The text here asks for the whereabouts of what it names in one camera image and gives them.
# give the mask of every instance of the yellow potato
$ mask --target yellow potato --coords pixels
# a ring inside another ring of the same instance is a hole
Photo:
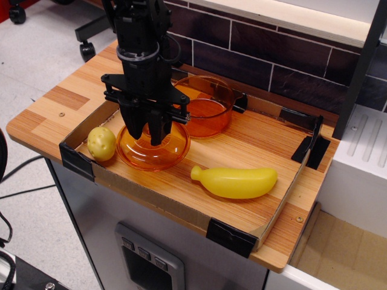
[[[115,152],[115,135],[106,127],[96,127],[90,131],[87,148],[96,161],[106,161]]]

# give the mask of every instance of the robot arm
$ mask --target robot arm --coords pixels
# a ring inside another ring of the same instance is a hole
[[[169,36],[171,11],[163,0],[102,0],[117,34],[117,56],[124,75],[105,74],[106,99],[120,105],[129,133],[139,139],[149,125],[151,144],[161,144],[172,121],[189,121],[189,98],[171,84]]]

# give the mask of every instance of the gray floor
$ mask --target gray floor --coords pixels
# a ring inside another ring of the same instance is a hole
[[[6,173],[37,155],[9,139],[7,123],[84,64],[74,30],[103,14],[81,0],[68,6],[40,0],[26,12],[22,25],[0,23],[0,128],[8,144]],[[111,30],[90,39],[97,53],[114,40]],[[40,159],[0,184],[0,196],[49,184],[53,179]],[[13,227],[6,250],[70,289],[99,289],[55,187],[0,199],[0,210]],[[7,236],[0,222],[0,237]]]

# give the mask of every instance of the dark brick tile wall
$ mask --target dark brick tile wall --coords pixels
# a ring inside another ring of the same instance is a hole
[[[376,49],[356,103],[387,112],[387,45]]]
[[[268,91],[272,64],[205,43],[193,43],[195,66]]]
[[[167,5],[174,23],[169,32],[181,44],[183,63],[340,112],[360,48],[181,0]],[[387,47],[380,47],[359,103],[384,110]]]

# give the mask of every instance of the cardboard box below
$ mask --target cardboard box below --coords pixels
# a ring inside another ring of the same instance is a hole
[[[387,239],[320,211],[291,265],[340,290],[387,289]]]

